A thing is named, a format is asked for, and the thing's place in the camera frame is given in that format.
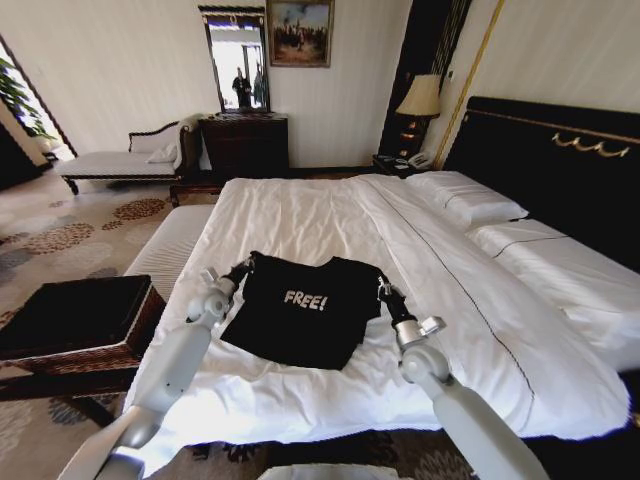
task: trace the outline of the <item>picture frame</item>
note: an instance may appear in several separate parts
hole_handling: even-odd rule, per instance
[[[267,0],[272,67],[331,66],[334,0]]]

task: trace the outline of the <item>gold headboard trim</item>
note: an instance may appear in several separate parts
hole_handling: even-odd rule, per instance
[[[504,115],[502,113],[485,112],[483,110],[475,110],[472,108],[468,108],[467,112],[478,113],[480,115],[488,115],[490,117],[504,118],[505,120],[513,120],[516,122],[528,123],[530,125],[537,125],[539,127],[549,127],[549,128],[555,128],[556,130],[564,130],[566,132],[575,132],[575,133],[580,133],[582,135],[590,135],[593,137],[605,138],[607,140],[613,140],[616,142],[633,143],[635,145],[640,145],[640,138],[635,138],[635,137],[626,137],[624,135],[616,135],[614,133],[598,132],[597,130],[588,130],[585,128],[570,127],[568,125],[560,125],[557,123],[540,122],[538,120],[514,117],[512,115]]]
[[[625,147],[622,150],[610,152],[604,148],[604,141],[594,143],[593,145],[583,145],[581,143],[581,140],[582,138],[580,137],[574,137],[573,140],[563,142],[562,139],[560,139],[560,132],[556,132],[553,137],[551,137],[551,141],[559,147],[573,147],[579,152],[596,152],[598,155],[605,158],[624,157],[627,153],[629,153],[629,150],[631,150],[630,147]]]

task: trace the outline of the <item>wooden furniture leg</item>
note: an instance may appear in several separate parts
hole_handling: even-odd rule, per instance
[[[169,198],[171,198],[171,206],[173,208],[177,208],[180,206],[180,201],[178,200],[178,189],[175,185],[171,185],[169,187]]]
[[[93,420],[98,426],[106,427],[114,417],[106,408],[90,397],[59,397],[61,401]]]
[[[73,180],[71,180],[70,178],[67,178],[67,177],[62,177],[62,179],[65,182],[67,182],[67,185],[69,185],[69,188],[71,189],[73,194],[77,195],[78,194],[78,185],[76,184],[76,182],[74,182]]]

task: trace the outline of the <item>lampshade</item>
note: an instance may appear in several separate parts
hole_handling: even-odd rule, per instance
[[[440,75],[416,75],[397,113],[415,116],[434,116],[440,113],[438,99]]]

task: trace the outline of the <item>black headboard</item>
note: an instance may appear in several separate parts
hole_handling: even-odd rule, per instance
[[[640,272],[640,114],[471,97],[444,168]]]

